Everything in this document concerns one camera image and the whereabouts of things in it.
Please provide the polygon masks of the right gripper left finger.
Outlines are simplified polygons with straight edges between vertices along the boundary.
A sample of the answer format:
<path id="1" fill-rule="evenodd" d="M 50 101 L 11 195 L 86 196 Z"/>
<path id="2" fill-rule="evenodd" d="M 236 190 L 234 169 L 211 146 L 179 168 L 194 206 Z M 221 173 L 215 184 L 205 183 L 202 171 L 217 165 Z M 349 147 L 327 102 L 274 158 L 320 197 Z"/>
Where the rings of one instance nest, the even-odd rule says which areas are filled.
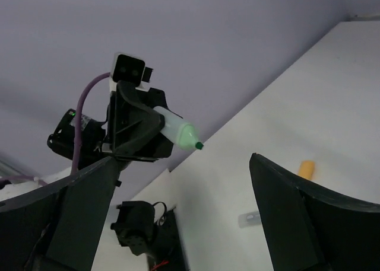
<path id="1" fill-rule="evenodd" d="M 1 201 L 1 270 L 91 270 L 118 178 L 106 157 Z"/>

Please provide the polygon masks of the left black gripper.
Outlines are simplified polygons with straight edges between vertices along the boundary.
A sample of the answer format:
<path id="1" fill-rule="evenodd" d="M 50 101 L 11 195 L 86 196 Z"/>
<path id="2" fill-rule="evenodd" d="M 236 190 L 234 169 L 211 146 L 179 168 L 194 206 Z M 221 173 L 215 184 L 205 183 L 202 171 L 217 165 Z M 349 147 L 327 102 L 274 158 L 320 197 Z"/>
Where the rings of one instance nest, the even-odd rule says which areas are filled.
<path id="1" fill-rule="evenodd" d="M 118 161 L 157 161 L 171 156 L 173 144 L 163 136 L 164 117 L 153 110 L 167 108 L 165 93 L 156 88 L 141 90 L 119 81 L 110 93 L 107 133 L 102 156 Z"/>

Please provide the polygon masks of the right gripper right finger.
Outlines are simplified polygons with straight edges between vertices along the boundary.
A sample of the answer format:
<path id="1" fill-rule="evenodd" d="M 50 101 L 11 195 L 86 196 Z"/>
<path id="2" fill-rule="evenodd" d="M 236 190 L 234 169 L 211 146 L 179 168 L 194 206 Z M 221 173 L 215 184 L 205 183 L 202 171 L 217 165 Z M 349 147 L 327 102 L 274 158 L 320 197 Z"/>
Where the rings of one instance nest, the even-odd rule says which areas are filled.
<path id="1" fill-rule="evenodd" d="M 260 154 L 252 187 L 274 270 L 379 270 L 379 205 L 301 178 Z"/>

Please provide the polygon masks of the green pencil shaped case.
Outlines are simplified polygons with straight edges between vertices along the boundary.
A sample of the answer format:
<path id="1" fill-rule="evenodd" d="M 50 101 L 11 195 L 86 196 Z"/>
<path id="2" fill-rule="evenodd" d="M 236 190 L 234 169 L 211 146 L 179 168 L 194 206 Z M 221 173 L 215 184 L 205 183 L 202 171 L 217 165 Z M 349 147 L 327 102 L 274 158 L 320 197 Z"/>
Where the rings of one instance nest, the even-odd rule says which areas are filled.
<path id="1" fill-rule="evenodd" d="M 164 117 L 164 128 L 161 134 L 180 149 L 202 150 L 204 144 L 200 141 L 192 123 L 160 106 L 153 108 Z"/>

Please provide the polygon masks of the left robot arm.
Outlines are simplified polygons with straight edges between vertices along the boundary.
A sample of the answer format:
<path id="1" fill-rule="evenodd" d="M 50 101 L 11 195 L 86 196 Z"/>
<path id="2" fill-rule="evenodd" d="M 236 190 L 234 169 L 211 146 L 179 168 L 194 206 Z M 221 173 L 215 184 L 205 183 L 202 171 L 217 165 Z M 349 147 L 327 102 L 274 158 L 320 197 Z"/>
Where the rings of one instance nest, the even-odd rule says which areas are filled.
<path id="1" fill-rule="evenodd" d="M 142 91 L 121 81 L 110 93 L 106 120 L 96 121 L 81 111 L 69 109 L 48 136 L 47 145 L 56 154 L 72 161 L 72 167 L 51 176 L 22 173 L 1 161 L 1 196 L 4 199 L 47 186 L 104 157 L 114 157 L 120 170 L 131 162 L 155 162 L 171 155 L 173 144 L 161 133 L 167 108 L 162 90 Z"/>

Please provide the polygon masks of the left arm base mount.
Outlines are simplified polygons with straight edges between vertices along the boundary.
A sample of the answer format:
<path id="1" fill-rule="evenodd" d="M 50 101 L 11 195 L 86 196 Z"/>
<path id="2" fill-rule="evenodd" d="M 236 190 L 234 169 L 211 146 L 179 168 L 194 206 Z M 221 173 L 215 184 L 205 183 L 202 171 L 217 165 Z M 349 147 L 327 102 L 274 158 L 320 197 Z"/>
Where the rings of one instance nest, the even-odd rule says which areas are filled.
<path id="1" fill-rule="evenodd" d="M 122 202 L 117 220 L 110 225 L 119 245 L 129 247 L 135 256 L 147 257 L 148 270 L 186 271 L 174 209 L 164 202 Z"/>

